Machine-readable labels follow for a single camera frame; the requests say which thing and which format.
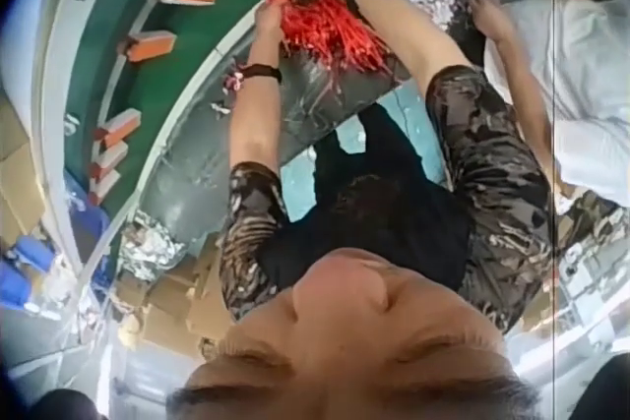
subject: blue object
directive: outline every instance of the blue object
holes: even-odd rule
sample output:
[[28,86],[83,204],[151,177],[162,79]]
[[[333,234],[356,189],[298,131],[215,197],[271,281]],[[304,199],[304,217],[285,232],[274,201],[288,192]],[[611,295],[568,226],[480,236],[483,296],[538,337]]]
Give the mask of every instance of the blue object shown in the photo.
[[[74,197],[69,207],[73,226],[83,228],[98,241],[111,223],[109,216],[103,209],[90,203],[86,191],[68,171],[64,171],[64,180],[66,191]],[[116,271],[108,270],[109,262],[110,258],[103,256],[94,271],[91,286],[96,293],[107,292],[113,283]]]
[[0,305],[24,310],[31,297],[31,281],[4,258],[0,260]]
[[30,235],[23,235],[12,250],[20,257],[22,263],[39,270],[48,272],[54,261],[55,254],[44,243]]

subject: red tinsel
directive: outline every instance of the red tinsel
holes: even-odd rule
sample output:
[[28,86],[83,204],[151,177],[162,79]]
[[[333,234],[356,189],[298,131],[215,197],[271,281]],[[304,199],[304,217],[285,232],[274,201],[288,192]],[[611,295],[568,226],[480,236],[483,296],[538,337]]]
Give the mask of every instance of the red tinsel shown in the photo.
[[288,0],[282,28],[289,53],[306,51],[328,69],[387,71],[385,44],[344,0]]

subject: aluminum foil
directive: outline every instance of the aluminum foil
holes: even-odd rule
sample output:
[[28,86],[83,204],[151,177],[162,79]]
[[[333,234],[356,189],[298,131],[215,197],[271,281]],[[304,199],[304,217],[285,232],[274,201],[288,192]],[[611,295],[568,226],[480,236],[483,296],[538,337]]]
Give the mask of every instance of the aluminum foil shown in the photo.
[[141,280],[153,281],[179,263],[184,245],[156,219],[138,211],[122,232],[119,261]]

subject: camouflage sleeve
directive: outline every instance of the camouflage sleeve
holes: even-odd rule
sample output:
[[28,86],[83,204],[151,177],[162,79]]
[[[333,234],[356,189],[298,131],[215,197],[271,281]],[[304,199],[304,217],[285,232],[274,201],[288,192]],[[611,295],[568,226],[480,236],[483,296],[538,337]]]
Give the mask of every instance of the camouflage sleeve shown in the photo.
[[472,217],[460,293],[506,332],[552,268],[548,183],[517,131],[514,108],[480,71],[441,71],[426,106],[454,193]]
[[278,175],[255,162],[236,165],[229,176],[229,210],[220,256],[223,300],[236,320],[276,294],[256,263],[256,253],[287,223]]

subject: eye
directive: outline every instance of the eye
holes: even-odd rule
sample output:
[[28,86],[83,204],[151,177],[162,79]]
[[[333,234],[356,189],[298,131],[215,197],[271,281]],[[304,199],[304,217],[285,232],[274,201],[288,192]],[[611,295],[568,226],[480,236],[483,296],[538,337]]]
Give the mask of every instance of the eye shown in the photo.
[[275,351],[263,347],[239,346],[238,343],[225,341],[218,348],[219,356],[239,361],[256,367],[278,368],[288,361]]

